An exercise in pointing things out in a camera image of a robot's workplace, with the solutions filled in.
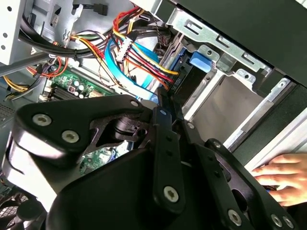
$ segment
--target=silver screw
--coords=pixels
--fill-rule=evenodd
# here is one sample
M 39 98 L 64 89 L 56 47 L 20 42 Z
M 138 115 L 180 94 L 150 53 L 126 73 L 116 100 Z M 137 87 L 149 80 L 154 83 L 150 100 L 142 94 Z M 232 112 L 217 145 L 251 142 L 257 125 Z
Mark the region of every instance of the silver screw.
M 230 220 L 235 224 L 237 225 L 238 227 L 240 227 L 242 225 L 242 219 L 241 217 L 239 216 L 239 214 L 234 211 L 234 210 L 229 210 L 228 211 L 228 216 L 230 218 Z
M 291 220 L 290 220 L 288 217 L 283 217 L 283 220 L 286 222 L 286 224 L 287 224 L 290 228 L 294 229 L 294 225 L 293 225 L 293 223 L 291 222 Z
M 132 104 L 133 106 L 135 106 L 135 107 L 139 107 L 139 104 L 138 104 L 137 102 L 135 102 L 135 101 L 131 101 L 131 104 Z
M 178 192 L 171 186 L 164 188 L 164 196 L 172 203 L 176 203 L 179 200 Z
M 272 214 L 271 218 L 278 227 L 281 228 L 283 226 L 283 223 L 280 221 L 280 219 L 275 214 Z
M 217 147 L 217 148 L 220 148 L 221 147 L 221 144 L 217 141 L 214 142 L 214 145 Z
M 283 88 L 287 83 L 285 81 L 282 81 L 279 83 L 279 88 Z
M 79 135 L 72 130 L 66 130 L 62 133 L 62 138 L 64 141 L 68 142 L 68 143 L 76 143 L 80 138 Z
M 166 115 L 167 113 L 164 110 L 160 110 L 160 113 L 162 113 L 163 115 Z
M 56 66 L 51 66 L 51 70 L 52 70 L 52 71 L 56 71 L 56 70 L 57 70 L 57 67 L 56 67 Z
M 195 126 L 192 123 L 188 123 L 190 129 L 195 129 Z
M 48 126 L 52 123 L 51 118 L 46 114 L 36 114 L 32 120 L 38 126 Z

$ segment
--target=motherboard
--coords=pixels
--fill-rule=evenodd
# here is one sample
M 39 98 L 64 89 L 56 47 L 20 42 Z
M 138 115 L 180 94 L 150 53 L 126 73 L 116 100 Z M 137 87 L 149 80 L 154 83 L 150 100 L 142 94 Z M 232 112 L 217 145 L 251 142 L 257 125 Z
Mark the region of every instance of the motherboard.
M 116 94 L 66 70 L 47 81 L 41 101 L 60 101 L 110 96 Z

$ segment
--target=yellow wire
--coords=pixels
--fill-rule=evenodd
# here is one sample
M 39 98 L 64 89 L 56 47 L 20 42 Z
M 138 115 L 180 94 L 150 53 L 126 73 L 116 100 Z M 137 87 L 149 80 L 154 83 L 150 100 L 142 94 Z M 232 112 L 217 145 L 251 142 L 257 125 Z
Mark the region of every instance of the yellow wire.
M 117 36 L 125 39 L 125 36 L 118 33 L 115 29 L 113 29 L 113 33 L 115 33 Z M 173 74 L 173 75 L 178 75 L 179 73 L 178 72 L 174 72 L 174 71 L 171 71 L 169 69 L 165 69 L 163 66 L 159 65 L 159 63 L 155 62 L 154 60 L 152 60 L 151 58 L 149 58 L 147 55 L 145 55 L 141 49 L 139 49 L 137 47 L 137 45 L 135 45 L 134 43 L 132 44 L 133 47 L 138 51 L 138 53 L 147 61 L 149 61 L 150 63 L 152 63 L 153 65 L 157 66 L 159 69 L 161 69 L 162 71 L 166 72 L 166 73 L 169 73 L 169 74 Z
M 10 86 L 12 85 L 13 87 L 19 89 L 19 90 L 27 90 L 28 88 L 26 87 L 23 87 L 23 86 L 20 86 L 20 85 L 17 85 L 15 84 L 14 82 L 12 82 L 7 76 L 3 76 L 4 80 L 10 84 Z
M 98 58 L 98 60 L 100 61 L 100 64 L 104 67 L 104 70 L 105 71 L 108 71 L 108 75 L 111 77 L 112 76 L 112 73 L 109 71 L 109 68 L 108 68 L 108 66 L 106 65 L 106 63 L 100 58 L 100 56 L 96 53 L 96 51 L 91 47 L 91 45 L 90 45 L 90 43 L 87 41 L 87 40 L 85 40 L 85 39 L 83 39 L 83 38 L 80 38 L 80 37 L 78 37 L 78 36 L 72 36 L 72 38 L 73 39 L 77 39 L 77 40 L 80 40 L 80 41 L 82 41 L 94 54 L 95 54 L 95 56 Z
M 18 86 L 15 83 L 13 83 L 7 76 L 3 76 L 5 82 L 14 90 L 17 92 L 24 92 L 27 90 L 26 87 Z
M 17 85 L 17 84 L 15 84 L 14 82 L 12 82 L 10 79 L 7 79 L 7 80 L 8 80 L 8 82 L 9 82 L 10 84 L 12 84 L 12 85 L 13 85 L 14 87 L 16 87 L 17 89 L 20 89 L 20 90 L 23 90 L 23 91 L 28 90 L 27 87 Z

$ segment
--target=black wire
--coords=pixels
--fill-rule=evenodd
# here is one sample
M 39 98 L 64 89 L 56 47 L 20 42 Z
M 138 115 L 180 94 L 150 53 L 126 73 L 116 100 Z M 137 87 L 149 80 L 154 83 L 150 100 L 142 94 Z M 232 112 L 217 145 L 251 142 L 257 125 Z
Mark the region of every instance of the black wire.
M 49 70 L 50 67 L 51 67 L 50 64 L 45 64 L 43 66 L 39 65 L 36 68 L 36 74 L 33 76 L 34 78 L 35 77 L 37 77 L 37 78 L 32 83 L 32 85 L 30 85 L 29 88 L 26 91 L 24 91 L 24 92 L 13 92 L 13 93 L 7 95 L 6 98 L 5 98 L 5 101 L 6 100 L 15 101 L 15 100 L 17 100 L 19 98 L 22 98 L 22 97 L 26 96 L 27 94 L 32 92 L 34 89 L 36 89 L 40 85 L 40 83 L 43 81 L 43 77 L 41 77 L 40 75 L 42 73 L 46 73 Z
M 129 21 L 130 18 L 134 17 L 134 15 L 139 11 L 139 9 L 136 9 L 134 12 L 132 12 L 130 15 L 126 15 L 123 20 L 119 23 L 119 26 L 122 27 L 126 22 Z M 52 54 L 52 55 L 56 55 L 56 56 L 60 56 L 60 57 L 65 57 L 65 58 L 89 58 L 89 57 L 93 57 L 93 54 L 91 53 L 91 51 L 87 48 L 87 49 L 82 49 L 82 50 L 77 50 L 77 49 L 69 49 L 69 48 L 63 48 L 63 47 L 59 47 L 56 46 L 52 43 L 49 43 L 47 40 L 43 41 L 42 37 L 33 29 L 33 27 L 31 27 L 31 25 L 27 22 L 27 20 L 23 17 L 23 29 L 20 32 L 20 40 L 30 44 L 31 46 L 34 46 L 38 49 L 41 49 L 42 51 Z M 108 36 L 111 33 L 112 29 L 110 29 L 109 31 L 107 31 L 104 36 Z M 101 42 L 99 44 L 97 44 L 96 46 L 99 49 L 102 49 L 104 46 L 104 42 Z
M 150 68 L 148 68 L 147 66 L 143 65 L 141 62 L 139 62 L 137 59 L 135 59 L 134 57 L 131 57 L 131 55 L 128 55 L 128 57 L 130 59 L 132 59 L 134 62 L 136 62 L 139 66 L 142 66 L 144 69 L 148 70 L 151 74 L 153 74 L 154 76 L 156 76 L 157 78 L 163 80 L 166 83 L 170 83 L 168 81 L 166 81 L 164 78 L 161 78 L 159 75 L 157 75 L 155 72 L 153 72 Z
M 76 10 L 79 8 L 80 4 L 73 4 L 72 9 Z M 94 5 L 89 5 L 89 4 L 81 4 L 83 5 L 83 9 L 88 9 L 92 10 L 94 8 Z M 61 8 L 59 8 L 57 11 L 54 12 L 54 14 L 59 15 L 61 13 Z
M 167 34 L 165 35 L 168 35 L 169 34 L 169 29 L 165 28 L 165 27 L 160 27 L 158 26 L 158 29 L 159 29 L 159 32 L 162 32 L 162 34 L 164 35 L 165 33 L 163 32 L 168 32 Z M 121 29 L 119 31 L 119 33 L 123 33 L 124 31 L 127 30 L 127 27 Z M 157 27 L 156 26 L 135 26 L 133 28 L 133 31 L 138 31 L 139 34 L 143 34 L 143 33 L 146 33 L 146 32 L 157 32 Z M 93 34 L 97 34 L 98 32 L 96 31 L 93 31 L 93 30 L 83 30 L 83 31 L 80 31 L 78 32 L 76 35 L 79 35 L 79 36 L 89 36 L 89 35 L 93 35 Z M 93 38 L 93 39 L 87 39 L 91 42 L 94 42 L 94 41 L 98 41 L 100 39 L 104 40 L 100 34 L 97 34 L 100 38 Z

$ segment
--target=metal panel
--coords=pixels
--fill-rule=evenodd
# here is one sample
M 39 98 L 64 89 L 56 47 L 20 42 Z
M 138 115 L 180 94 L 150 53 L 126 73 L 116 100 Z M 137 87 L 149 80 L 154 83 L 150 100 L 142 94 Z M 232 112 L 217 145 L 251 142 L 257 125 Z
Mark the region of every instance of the metal panel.
M 30 46 L 18 41 L 24 0 L 0 1 L 0 62 L 9 65 L 30 55 Z
M 307 11 L 296 1 L 176 2 L 233 41 L 307 86 Z
M 281 79 L 281 81 L 272 89 L 272 92 L 263 99 L 263 101 L 225 141 L 224 146 L 231 149 L 240 138 L 247 134 L 250 129 L 254 127 L 254 125 L 268 112 L 268 110 L 273 107 L 274 100 L 281 94 L 285 93 L 288 84 L 290 84 L 290 80 L 287 78 Z
M 234 156 L 246 165 L 307 108 L 306 98 L 307 89 L 296 86 L 233 152 Z
M 261 101 L 236 78 L 225 77 L 199 107 L 192 122 L 204 141 L 215 138 L 223 143 Z
M 252 171 L 285 152 L 307 152 L 307 109 L 265 146 L 245 168 Z

